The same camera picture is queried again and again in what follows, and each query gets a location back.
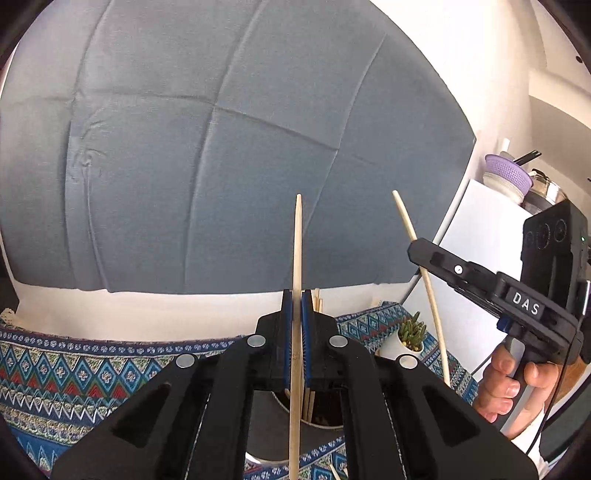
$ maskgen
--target purple basket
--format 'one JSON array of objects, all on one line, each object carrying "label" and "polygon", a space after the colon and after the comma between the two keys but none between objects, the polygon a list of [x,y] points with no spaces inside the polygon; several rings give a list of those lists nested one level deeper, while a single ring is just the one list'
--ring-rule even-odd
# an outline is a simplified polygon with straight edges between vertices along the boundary
[{"label": "purple basket", "polygon": [[486,171],[510,181],[521,190],[523,195],[525,195],[534,184],[528,173],[511,160],[493,154],[485,155],[484,158],[486,160]]}]

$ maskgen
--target white plant pot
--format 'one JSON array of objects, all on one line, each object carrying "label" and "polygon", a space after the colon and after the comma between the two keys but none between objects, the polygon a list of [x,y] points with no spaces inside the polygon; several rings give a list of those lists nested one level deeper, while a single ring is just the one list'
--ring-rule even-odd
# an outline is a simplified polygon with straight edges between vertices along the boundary
[{"label": "white plant pot", "polygon": [[421,342],[421,349],[418,352],[406,348],[398,337],[398,331],[396,331],[384,340],[379,349],[379,355],[390,360],[396,360],[400,355],[413,355],[418,358],[423,353],[424,348],[424,342]]}]

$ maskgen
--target black cable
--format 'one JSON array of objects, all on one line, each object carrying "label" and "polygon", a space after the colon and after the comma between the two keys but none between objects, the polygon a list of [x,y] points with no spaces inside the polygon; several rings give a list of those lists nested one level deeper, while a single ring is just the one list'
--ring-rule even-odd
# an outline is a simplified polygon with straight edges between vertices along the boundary
[{"label": "black cable", "polygon": [[542,418],[542,423],[540,423],[538,431],[535,434],[534,440],[531,442],[530,447],[527,449],[527,451],[525,453],[526,455],[530,454],[531,449],[534,447],[535,443],[538,441],[538,438],[542,433],[542,430],[544,428],[546,420],[548,420],[548,416],[550,415],[550,411],[552,410],[552,407],[554,406],[554,402],[556,401],[558,391],[560,390],[560,387],[562,386],[562,380],[564,380],[564,375],[566,373],[566,367],[567,367],[566,364],[567,364],[567,361],[569,360],[570,350],[573,347],[574,340],[577,336],[577,333],[579,332],[579,329],[580,329],[580,322],[579,322],[579,326],[577,327],[577,330],[575,331],[575,333],[573,335],[573,339],[570,341],[569,347],[566,350],[566,356],[564,357],[564,365],[562,366],[562,371],[560,372],[560,376],[558,377],[558,383],[556,384],[556,388],[554,389],[554,394],[552,395],[552,398],[550,399],[550,404],[548,405],[548,408],[546,409],[546,412],[544,413],[544,417]]}]

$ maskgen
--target succulent plant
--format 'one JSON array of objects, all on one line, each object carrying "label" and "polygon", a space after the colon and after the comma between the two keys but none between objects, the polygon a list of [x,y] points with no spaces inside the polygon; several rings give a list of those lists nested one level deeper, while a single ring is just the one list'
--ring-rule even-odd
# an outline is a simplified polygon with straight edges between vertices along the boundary
[{"label": "succulent plant", "polygon": [[421,344],[427,336],[427,326],[418,321],[421,312],[415,313],[411,318],[405,320],[398,329],[398,338],[409,350],[419,352]]}]

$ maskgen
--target white bowl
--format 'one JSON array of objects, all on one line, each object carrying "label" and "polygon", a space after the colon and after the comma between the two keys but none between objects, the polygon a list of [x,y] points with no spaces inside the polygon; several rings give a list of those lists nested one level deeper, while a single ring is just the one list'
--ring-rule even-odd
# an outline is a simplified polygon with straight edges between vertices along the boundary
[{"label": "white bowl", "polygon": [[482,180],[484,181],[484,185],[492,190],[502,193],[517,205],[520,205],[521,202],[523,202],[523,193],[509,180],[505,180],[503,177],[499,177],[498,175],[488,171],[482,176]]}]

